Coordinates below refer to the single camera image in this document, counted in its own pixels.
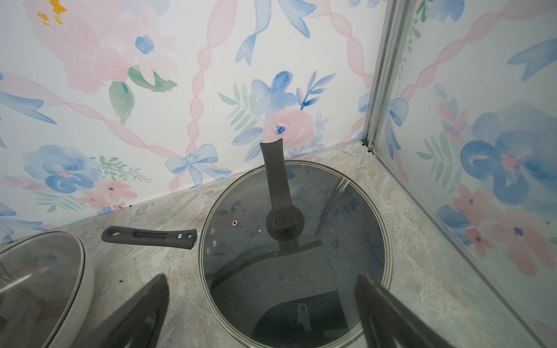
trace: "blue bow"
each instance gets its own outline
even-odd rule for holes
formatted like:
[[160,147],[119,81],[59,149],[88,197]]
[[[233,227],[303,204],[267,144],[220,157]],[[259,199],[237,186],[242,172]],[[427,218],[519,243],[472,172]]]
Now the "blue bow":
[[12,227],[27,228],[40,232],[48,231],[47,229],[40,227],[42,225],[42,221],[22,221],[3,218],[5,216],[14,216],[16,214],[17,213],[12,208],[8,207],[4,203],[0,203],[0,231],[6,234],[6,236],[2,238],[3,244],[13,242],[12,237],[10,237],[14,234],[14,230]]
[[203,144],[197,149],[195,154],[189,154],[186,157],[176,156],[167,160],[164,164],[172,174],[179,174],[189,167],[189,173],[193,179],[193,187],[196,187],[203,182],[203,175],[193,164],[196,164],[202,171],[216,180],[222,180],[231,173],[229,170],[212,169],[201,164],[215,163],[216,161],[218,161],[218,155],[214,146]]

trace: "black handle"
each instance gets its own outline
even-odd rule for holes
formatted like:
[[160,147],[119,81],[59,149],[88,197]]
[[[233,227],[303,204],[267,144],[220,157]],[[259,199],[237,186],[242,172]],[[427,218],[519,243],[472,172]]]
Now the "black handle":
[[101,236],[103,241],[109,243],[182,249],[193,248],[196,238],[197,230],[195,229],[184,231],[151,231],[148,229],[119,226],[110,226],[102,232]]
[[282,151],[282,138],[272,143],[260,143],[272,210],[267,216],[267,231],[279,241],[290,241],[304,228],[304,216],[292,205],[286,165]]

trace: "pan handle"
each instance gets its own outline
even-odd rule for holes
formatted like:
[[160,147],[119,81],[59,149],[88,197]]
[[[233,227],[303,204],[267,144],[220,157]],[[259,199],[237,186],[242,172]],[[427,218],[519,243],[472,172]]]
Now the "pan handle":
[[141,246],[193,248],[197,230],[151,231],[130,227],[110,226],[102,232],[101,239],[109,243],[136,244]]

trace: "marble countertop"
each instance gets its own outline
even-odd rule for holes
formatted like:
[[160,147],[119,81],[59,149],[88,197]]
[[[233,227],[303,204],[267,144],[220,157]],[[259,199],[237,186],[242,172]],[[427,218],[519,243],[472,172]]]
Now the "marble countertop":
[[[333,167],[355,180],[376,203],[393,252],[390,292],[455,347],[534,347],[535,341],[483,283],[441,232],[360,143],[300,159]],[[101,241],[108,226],[202,230],[220,193],[218,183],[137,204],[66,225],[92,257],[95,289],[78,337],[87,334],[158,273],[165,273],[170,303],[157,347],[242,347],[219,324],[203,294],[198,245],[186,249]],[[363,336],[350,347],[366,347]]]

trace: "wall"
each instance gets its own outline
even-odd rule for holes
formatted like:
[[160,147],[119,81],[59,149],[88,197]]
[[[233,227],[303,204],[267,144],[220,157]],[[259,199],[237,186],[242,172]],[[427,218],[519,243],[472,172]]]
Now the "wall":
[[2,6],[6,243],[360,139],[387,3]]
[[376,152],[557,345],[556,7],[419,0]]

